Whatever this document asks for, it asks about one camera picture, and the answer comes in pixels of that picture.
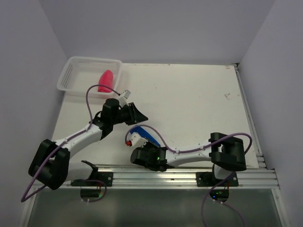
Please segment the blue microfiber towel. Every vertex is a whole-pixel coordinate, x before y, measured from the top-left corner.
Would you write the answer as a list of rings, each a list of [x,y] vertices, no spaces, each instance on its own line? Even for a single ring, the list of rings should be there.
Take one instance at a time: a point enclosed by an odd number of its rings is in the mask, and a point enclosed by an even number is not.
[[[154,145],[160,147],[160,143],[151,134],[149,134],[148,131],[146,131],[140,126],[131,129],[130,133],[131,134],[138,133],[141,137],[145,138],[146,140],[153,143]]]

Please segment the pink microfiber towel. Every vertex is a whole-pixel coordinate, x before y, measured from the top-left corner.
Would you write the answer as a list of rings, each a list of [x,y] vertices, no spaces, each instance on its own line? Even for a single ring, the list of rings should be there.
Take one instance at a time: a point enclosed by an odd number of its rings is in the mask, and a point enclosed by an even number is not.
[[[111,88],[113,88],[113,72],[110,70],[104,71],[98,81],[99,87],[98,92],[102,93],[110,93],[112,92]]]

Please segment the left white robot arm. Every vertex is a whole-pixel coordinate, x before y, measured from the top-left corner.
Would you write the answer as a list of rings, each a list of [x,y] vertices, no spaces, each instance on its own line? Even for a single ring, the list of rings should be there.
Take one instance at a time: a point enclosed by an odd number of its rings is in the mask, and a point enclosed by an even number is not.
[[[148,117],[134,103],[123,105],[117,99],[109,98],[102,110],[82,130],[61,140],[42,141],[28,173],[52,190],[58,189],[66,181],[74,180],[95,185],[98,181],[97,167],[88,161],[72,164],[70,158],[90,144],[104,139],[116,124],[134,125],[147,120]]]

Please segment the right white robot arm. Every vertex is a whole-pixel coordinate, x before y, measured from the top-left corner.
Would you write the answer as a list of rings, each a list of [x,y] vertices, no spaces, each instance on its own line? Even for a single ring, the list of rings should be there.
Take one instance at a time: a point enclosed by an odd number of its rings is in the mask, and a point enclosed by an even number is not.
[[[207,143],[191,150],[177,148],[171,151],[136,132],[131,134],[126,144],[134,147],[130,157],[132,164],[155,172],[165,172],[183,164],[209,161],[213,164],[211,180],[218,186],[223,185],[231,173],[247,169],[243,140],[218,132],[211,133]]]

